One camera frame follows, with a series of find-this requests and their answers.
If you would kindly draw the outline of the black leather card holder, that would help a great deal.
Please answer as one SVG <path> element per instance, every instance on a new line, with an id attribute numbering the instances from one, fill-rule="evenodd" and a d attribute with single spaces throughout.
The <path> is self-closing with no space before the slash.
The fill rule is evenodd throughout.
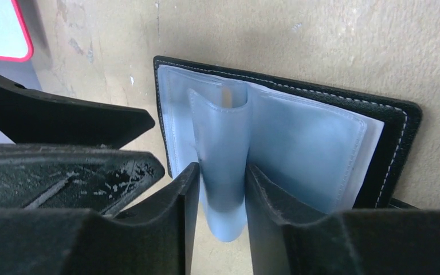
<path id="1" fill-rule="evenodd" d="M 223 242 L 248 224 L 248 164 L 324 214 L 387 207 L 423 116 L 410 101 L 172 57 L 156 56 L 154 75 L 168 173 L 199 163 L 199 199 Z"/>

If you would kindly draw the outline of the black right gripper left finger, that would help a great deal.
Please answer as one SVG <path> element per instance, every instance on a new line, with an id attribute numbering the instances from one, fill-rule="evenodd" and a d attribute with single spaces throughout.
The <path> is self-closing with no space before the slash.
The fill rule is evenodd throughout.
<path id="1" fill-rule="evenodd" d="M 0 209 L 0 274 L 190 274 L 199 164 L 114 218 Z"/>

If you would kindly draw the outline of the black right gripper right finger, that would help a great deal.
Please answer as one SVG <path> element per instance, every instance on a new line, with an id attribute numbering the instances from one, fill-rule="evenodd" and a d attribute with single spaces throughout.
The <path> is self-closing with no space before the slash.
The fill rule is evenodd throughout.
<path id="1" fill-rule="evenodd" d="M 254 274 L 440 274 L 440 211 L 323 214 L 248 165 Z"/>

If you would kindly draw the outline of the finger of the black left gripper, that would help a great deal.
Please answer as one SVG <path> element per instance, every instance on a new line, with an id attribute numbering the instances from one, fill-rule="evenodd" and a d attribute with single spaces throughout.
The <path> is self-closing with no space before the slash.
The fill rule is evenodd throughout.
<path id="1" fill-rule="evenodd" d="M 154 125 L 144 109 L 27 89 L 0 75 L 0 132 L 15 144 L 121 148 Z"/>
<path id="2" fill-rule="evenodd" d="M 0 144 L 0 209 L 92 209 L 114 217 L 164 174 L 149 152 Z"/>

